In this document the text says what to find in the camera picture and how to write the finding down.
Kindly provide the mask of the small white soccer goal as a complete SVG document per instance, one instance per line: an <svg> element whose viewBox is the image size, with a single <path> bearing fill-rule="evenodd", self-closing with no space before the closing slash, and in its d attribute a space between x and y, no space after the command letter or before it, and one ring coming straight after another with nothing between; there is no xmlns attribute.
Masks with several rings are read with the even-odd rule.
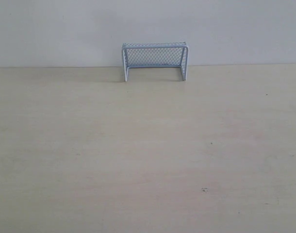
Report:
<svg viewBox="0 0 296 233"><path fill-rule="evenodd" d="M124 81L132 68L179 68L187 79L189 47L186 42L124 43L121 47Z"/></svg>

